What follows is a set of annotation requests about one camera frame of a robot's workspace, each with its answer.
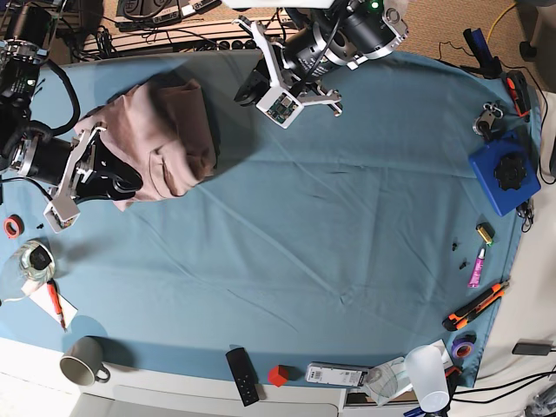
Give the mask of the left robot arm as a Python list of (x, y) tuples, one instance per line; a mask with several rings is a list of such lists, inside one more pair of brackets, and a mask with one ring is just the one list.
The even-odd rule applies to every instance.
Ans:
[(408, 35), (400, 12), (382, 1), (335, 1), (327, 10), (312, 9), (305, 15), (289, 8), (287, 13), (302, 26), (287, 40), (268, 36), (260, 22), (235, 19), (262, 53), (235, 102), (256, 107), (284, 129), (310, 106), (324, 105), (340, 116), (340, 92), (326, 89), (321, 79), (339, 68), (355, 70), (391, 54)]

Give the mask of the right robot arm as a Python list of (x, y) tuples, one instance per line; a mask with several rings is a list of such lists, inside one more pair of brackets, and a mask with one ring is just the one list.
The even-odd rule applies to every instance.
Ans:
[[(111, 153), (100, 136), (90, 131), (76, 163), (76, 142), (62, 139), (81, 115), (75, 89), (66, 72), (49, 58), (50, 44), (69, 1), (9, 1), (1, 13), (1, 170), (9, 169), (39, 189), (59, 190), (69, 178), (69, 197), (123, 201), (142, 187), (140, 174)], [(31, 117), (42, 68), (62, 82), (71, 104), (71, 118), (51, 128)]]

